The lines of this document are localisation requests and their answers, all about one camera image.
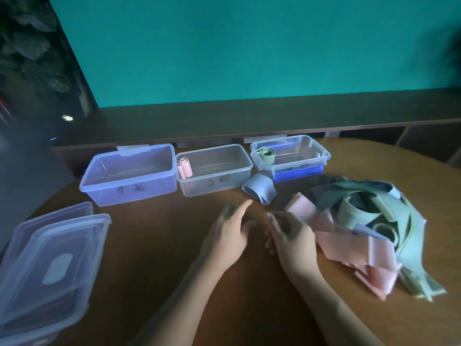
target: gray floor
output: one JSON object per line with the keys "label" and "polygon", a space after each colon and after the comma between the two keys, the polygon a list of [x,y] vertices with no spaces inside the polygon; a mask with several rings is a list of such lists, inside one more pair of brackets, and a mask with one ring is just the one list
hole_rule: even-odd
{"label": "gray floor", "polygon": [[66,106],[38,97],[15,74],[1,81],[1,89],[16,121],[0,120],[0,250],[18,223],[74,179],[48,149],[63,132]]}

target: pile of ribbon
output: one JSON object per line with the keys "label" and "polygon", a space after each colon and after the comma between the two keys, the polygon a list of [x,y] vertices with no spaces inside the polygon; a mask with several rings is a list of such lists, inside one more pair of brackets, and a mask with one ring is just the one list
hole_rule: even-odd
{"label": "pile of ribbon", "polygon": [[328,259],[354,268],[380,299],[397,277],[416,298],[446,291],[422,266],[426,220],[392,184],[344,180],[314,187],[316,205],[298,193],[285,207],[315,232]]}

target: hand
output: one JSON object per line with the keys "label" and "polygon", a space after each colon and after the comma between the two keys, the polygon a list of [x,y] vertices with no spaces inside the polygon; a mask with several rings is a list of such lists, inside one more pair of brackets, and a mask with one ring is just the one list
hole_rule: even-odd
{"label": "hand", "polygon": [[274,211],[266,216],[268,226],[265,234],[269,238],[265,246],[271,255],[278,254],[288,278],[299,275],[321,277],[317,266],[315,234],[311,227],[291,212]]}
{"label": "hand", "polygon": [[242,217],[252,202],[249,199],[238,207],[225,206],[203,241],[199,257],[220,273],[232,266],[247,247],[248,234],[256,222],[248,221],[242,226]]}

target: pink rolled ribbon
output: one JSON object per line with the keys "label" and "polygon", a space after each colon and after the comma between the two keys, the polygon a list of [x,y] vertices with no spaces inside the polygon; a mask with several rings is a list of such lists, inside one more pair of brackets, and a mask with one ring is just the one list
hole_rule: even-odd
{"label": "pink rolled ribbon", "polygon": [[187,158],[179,159],[177,168],[179,170],[179,174],[182,179],[186,179],[187,177],[192,176],[192,169],[190,167],[189,159]]}
{"label": "pink rolled ribbon", "polygon": [[320,212],[301,193],[285,207],[315,232],[315,241],[325,256],[355,269],[357,276],[381,300],[392,291],[401,264],[395,259],[390,240],[369,235],[355,235],[333,220],[331,210]]}

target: person's left hand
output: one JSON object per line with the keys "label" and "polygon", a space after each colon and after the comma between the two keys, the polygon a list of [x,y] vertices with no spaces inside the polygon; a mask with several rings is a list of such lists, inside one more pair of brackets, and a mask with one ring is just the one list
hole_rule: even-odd
{"label": "person's left hand", "polygon": [[221,274],[239,259],[247,246],[250,230],[256,227],[256,221],[242,226],[242,217],[252,202],[248,199],[238,207],[225,206],[203,241],[199,257]]}

